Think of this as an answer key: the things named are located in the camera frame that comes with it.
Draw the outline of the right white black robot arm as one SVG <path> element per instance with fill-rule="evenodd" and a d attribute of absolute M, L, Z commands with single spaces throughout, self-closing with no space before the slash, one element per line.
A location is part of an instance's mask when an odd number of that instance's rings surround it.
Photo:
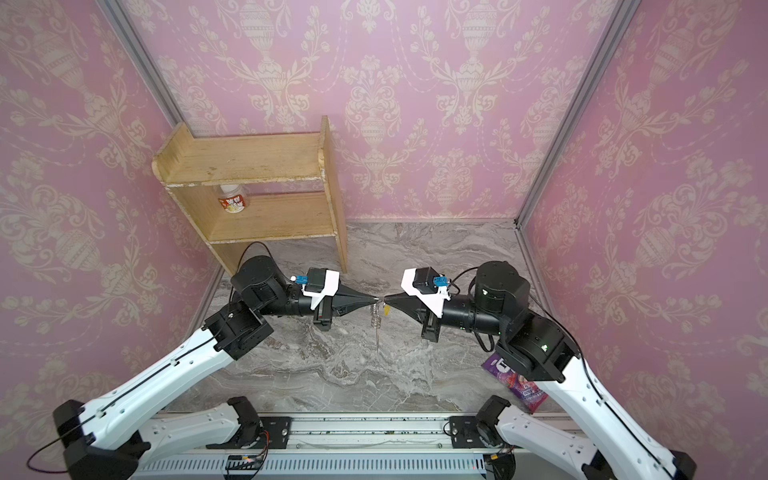
<path fill-rule="evenodd" d="M 511 370 L 554 400 L 581 430 L 569 434 L 522 412 L 499 396 L 476 414 L 491 447 L 521 447 L 575 479 L 691 479 L 692 457 L 648 434 L 597 379 L 585 354 L 556 320 L 530 309 L 530 284 L 505 261 L 485 262 L 472 293 L 449 293 L 430 267 L 404 272 L 402 291 L 384 302 L 420 323 L 422 338 L 444 328 L 495 337 L 495 353 Z"/>

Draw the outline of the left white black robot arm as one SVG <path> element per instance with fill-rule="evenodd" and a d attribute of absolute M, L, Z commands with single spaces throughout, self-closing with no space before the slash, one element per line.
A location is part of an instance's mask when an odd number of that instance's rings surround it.
<path fill-rule="evenodd" d="M 374 305 L 334 270 L 287 277 L 269 255 L 246 260 L 232 299 L 169 354 L 119 387 L 53 412 L 61 473 L 71 479 L 128 479 L 141 466 L 199 447 L 267 450 L 269 432 L 244 396 L 173 420 L 157 413 L 209 375 L 244 357 L 273 332 L 270 317 L 309 317 L 327 331 L 336 316 Z"/>

